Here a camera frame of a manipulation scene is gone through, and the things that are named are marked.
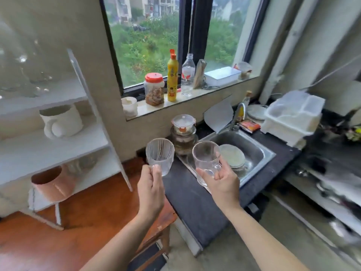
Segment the clear plastic water bottle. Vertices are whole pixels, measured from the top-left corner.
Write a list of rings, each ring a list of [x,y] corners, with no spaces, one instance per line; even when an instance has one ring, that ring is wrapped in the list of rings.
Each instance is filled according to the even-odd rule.
[[[181,73],[181,94],[190,97],[193,89],[196,65],[193,61],[193,54],[188,53],[182,65]]]

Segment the white paper sheet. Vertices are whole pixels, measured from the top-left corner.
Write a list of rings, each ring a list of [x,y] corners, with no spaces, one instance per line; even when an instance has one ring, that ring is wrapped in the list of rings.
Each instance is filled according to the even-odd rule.
[[[230,95],[204,112],[204,122],[217,134],[233,119],[231,98]]]

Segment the white rectangular box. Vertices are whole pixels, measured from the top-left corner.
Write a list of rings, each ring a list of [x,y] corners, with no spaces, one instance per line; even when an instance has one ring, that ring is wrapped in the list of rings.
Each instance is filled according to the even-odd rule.
[[[241,71],[232,67],[223,67],[209,72],[205,72],[205,81],[209,86],[227,86],[238,80]]]

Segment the yellow green object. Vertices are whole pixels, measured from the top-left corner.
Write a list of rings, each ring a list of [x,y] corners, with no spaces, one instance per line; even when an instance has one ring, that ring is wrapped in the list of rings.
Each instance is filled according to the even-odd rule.
[[[349,128],[345,133],[345,138],[348,142],[361,142],[361,124]]]

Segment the person's left forearm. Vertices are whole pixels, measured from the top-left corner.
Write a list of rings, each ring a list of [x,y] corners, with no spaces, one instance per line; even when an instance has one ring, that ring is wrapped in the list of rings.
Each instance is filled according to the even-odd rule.
[[[125,271],[162,208],[140,209],[79,271]]]

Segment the low metal shelf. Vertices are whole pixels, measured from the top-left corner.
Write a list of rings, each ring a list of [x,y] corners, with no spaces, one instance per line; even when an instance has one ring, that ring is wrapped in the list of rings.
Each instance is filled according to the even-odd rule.
[[[360,177],[318,155],[298,159],[283,176],[326,218],[341,241],[341,249],[361,250]]]

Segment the white ceramic mug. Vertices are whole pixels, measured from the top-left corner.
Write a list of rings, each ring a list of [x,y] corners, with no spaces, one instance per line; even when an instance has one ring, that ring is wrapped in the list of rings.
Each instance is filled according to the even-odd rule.
[[[83,129],[83,121],[74,104],[39,110],[44,134],[49,139],[70,137]]]

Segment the chrome faucet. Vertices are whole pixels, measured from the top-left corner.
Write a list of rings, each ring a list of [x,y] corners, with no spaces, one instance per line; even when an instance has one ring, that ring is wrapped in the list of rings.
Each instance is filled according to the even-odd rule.
[[[229,125],[229,130],[230,131],[237,130],[239,128],[238,123],[244,121],[245,117],[246,117],[246,104],[239,103],[234,113],[233,119]]]

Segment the plastic jar with orange lid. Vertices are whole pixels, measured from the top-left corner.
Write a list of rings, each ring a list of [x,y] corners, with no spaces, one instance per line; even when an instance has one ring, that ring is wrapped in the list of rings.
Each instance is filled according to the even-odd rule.
[[[164,104],[165,81],[162,74],[157,72],[147,73],[144,81],[145,101],[150,106]]]

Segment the person's left hand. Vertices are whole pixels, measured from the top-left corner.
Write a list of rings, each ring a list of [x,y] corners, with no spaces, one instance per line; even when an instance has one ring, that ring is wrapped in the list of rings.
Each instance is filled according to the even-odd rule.
[[[152,167],[147,164],[142,166],[137,190],[139,196],[138,215],[152,224],[164,207],[165,190],[164,184],[163,186],[153,186]]]

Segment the ribbed clear glass mug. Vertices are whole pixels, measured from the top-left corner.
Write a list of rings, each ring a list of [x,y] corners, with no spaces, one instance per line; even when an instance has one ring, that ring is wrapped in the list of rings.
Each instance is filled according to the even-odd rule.
[[[174,144],[166,138],[151,140],[146,146],[148,164],[153,167],[159,165],[162,176],[166,176],[173,164],[175,154]]]

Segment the glass container with clear lid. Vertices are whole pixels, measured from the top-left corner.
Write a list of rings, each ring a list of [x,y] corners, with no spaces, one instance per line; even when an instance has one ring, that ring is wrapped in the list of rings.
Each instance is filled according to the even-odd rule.
[[[173,131],[180,136],[190,135],[193,132],[193,127],[196,124],[196,119],[188,114],[180,114],[175,116],[171,123],[173,124]]]

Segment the brown wooden table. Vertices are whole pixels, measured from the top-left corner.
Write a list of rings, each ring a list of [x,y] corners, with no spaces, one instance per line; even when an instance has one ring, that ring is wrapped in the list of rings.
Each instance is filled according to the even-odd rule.
[[[141,158],[126,163],[133,191],[117,174],[64,201],[61,208],[66,212],[69,228],[63,231],[23,214],[5,218],[0,222],[0,271],[79,271],[138,214],[137,184],[143,165]],[[146,254],[158,240],[162,249],[136,271],[144,271],[158,258],[169,255],[170,225],[176,219],[165,197],[163,209],[130,263]]]

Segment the smooth clear glass mug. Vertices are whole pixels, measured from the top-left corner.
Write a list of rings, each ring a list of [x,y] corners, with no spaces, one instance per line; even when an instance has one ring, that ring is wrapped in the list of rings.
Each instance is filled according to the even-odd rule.
[[[213,178],[222,168],[220,155],[219,146],[212,141],[198,142],[192,149],[195,168],[201,168]]]

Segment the white plastic dish rack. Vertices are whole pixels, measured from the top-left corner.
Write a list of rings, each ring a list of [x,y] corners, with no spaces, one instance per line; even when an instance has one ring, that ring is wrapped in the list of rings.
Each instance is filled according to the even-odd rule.
[[[260,131],[301,149],[305,137],[316,131],[325,102],[326,99],[305,91],[289,91],[266,109]]]

